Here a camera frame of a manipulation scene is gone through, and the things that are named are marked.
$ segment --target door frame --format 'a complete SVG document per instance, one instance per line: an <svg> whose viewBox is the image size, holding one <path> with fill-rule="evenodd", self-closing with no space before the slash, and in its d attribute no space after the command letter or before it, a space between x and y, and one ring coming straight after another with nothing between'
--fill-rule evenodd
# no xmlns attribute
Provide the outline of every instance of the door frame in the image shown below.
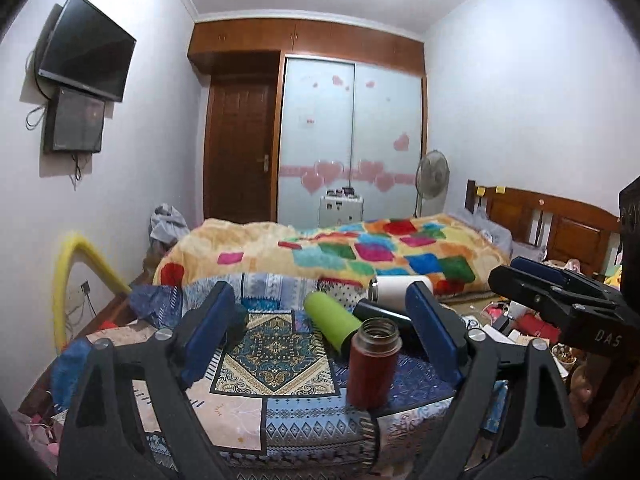
<svg viewBox="0 0 640 480"><path fill-rule="evenodd" d="M280 94L280 98L282 98L282 91L279 90L279 80L280 80L280 76L278 76L278 79L276 80L274 77L268 76L268 75L262 75L262 74L256 74L256 75L245 75L245 74L241 74L241 75L234 75L234 76L212 76L211 77L211 82L209 84L209 96L208 99L209 101L207 102L207 120L205 122L205 130L204 130L204 154L203 154L203 167L202 167L202 216L204 218L204 220L206 220L207 218L212 218L211 216L209 216L209 213L211 212L211 208L213 206L213 197L210 195L209 192L209 186L208 186L208 182L211 182L211 165L212 162L214 160L214 149L213 149L213 140L215 138L216 133L211 131L212 128L212 114L213 114L213 103L214 103L214 95L215 95L215 88L216 86L222 86L224 84L241 84L241 83L248 83L248 84L252 84L252 83L256 83L256 84L269 84L272 87L272 91L275 94L275 99L276 101L273 102L271 101L271 103L269 103L269 110L267 111L267 117L268 117L268 121L273 125L273 128L270 127L269 123L267 124L267 132L268 134L271 133L272 135L272 139L271 139L271 145L272 145L272 153L270 155L271 157L271 164L269 167L269 182L270 182L270 196L273 196L273 175L276 175L276 182L277 182L277 170L274 168L274 164L273 164L273 144L274 144L274 133L275 133L275 127L276 127L276 123L278 123L278 127L280 124L280 120L279 120L279 115L278 114L278 118L276 117L276 110L278 110L278 106L280 108L282 108L281 105L278 104L278 94ZM271 221L275 221L273 220L273 216L274 216L275 212L273 210L273 200L270 203L270 211L269 211L269 216Z"/></svg>
<svg viewBox="0 0 640 480"><path fill-rule="evenodd" d="M418 77L413 72L407 72L405 70L396 70L393 68L386 68L380 65L374 65L371 63L362 63L359 61L352 61L349 59L340 59L337 57L326 56L313 56L310 54L292 54L290 52L281 51L280 53L280 65L278 67L278 80L276 86L276 101L275 101L275 118L273 121L273 143L271 145L271 207L270 217L272 222L276 222L278 218L278 173L280 170L280 134L282 133L280 125L282 123L282 96L284 93L284 76L287 59L309 59L315 61L331 61L347 64L369 64L378 68L385 68L386 70L392 70L393 72L401 72ZM420 76L422 80L422 139L420 145L420 158L422 158L427 152L427 75ZM207 111L207 123L209 120L209 112Z"/></svg>

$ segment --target sliding wardrobe door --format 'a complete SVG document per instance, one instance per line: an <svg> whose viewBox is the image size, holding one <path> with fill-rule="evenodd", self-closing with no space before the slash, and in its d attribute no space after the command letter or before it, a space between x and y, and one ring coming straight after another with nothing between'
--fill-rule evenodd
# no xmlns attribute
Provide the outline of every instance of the sliding wardrobe door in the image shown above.
<svg viewBox="0 0 640 480"><path fill-rule="evenodd" d="M357 64L351 183L365 220L414 214L421 143L421 79Z"/></svg>
<svg viewBox="0 0 640 480"><path fill-rule="evenodd" d="M318 227L320 196L349 183L354 65L287 59L278 222Z"/></svg>

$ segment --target white thermos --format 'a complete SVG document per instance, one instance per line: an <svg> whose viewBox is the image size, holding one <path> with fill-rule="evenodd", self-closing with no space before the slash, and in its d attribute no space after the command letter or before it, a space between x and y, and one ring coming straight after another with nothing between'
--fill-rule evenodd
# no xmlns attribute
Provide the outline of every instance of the white thermos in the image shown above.
<svg viewBox="0 0 640 480"><path fill-rule="evenodd" d="M433 293L433 283L426 276L374 276L369 282L369 300L380 307L405 312L404 295L413 282L423 282Z"/></svg>

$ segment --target wall outlet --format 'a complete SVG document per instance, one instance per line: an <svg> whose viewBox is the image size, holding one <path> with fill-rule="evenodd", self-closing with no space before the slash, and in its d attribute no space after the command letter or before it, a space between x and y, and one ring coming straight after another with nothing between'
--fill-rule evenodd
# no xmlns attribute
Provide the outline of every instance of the wall outlet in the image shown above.
<svg viewBox="0 0 640 480"><path fill-rule="evenodd" d="M84 292L81 286L73 286L66 290L65 312L71 314L84 303Z"/></svg>

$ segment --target wall-mounted television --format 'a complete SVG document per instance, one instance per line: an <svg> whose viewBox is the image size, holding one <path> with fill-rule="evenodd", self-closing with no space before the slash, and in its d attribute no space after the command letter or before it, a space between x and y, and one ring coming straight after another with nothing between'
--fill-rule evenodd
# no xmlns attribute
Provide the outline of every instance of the wall-mounted television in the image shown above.
<svg viewBox="0 0 640 480"><path fill-rule="evenodd" d="M109 101L122 101L135 38L87 0L67 0L38 74Z"/></svg>

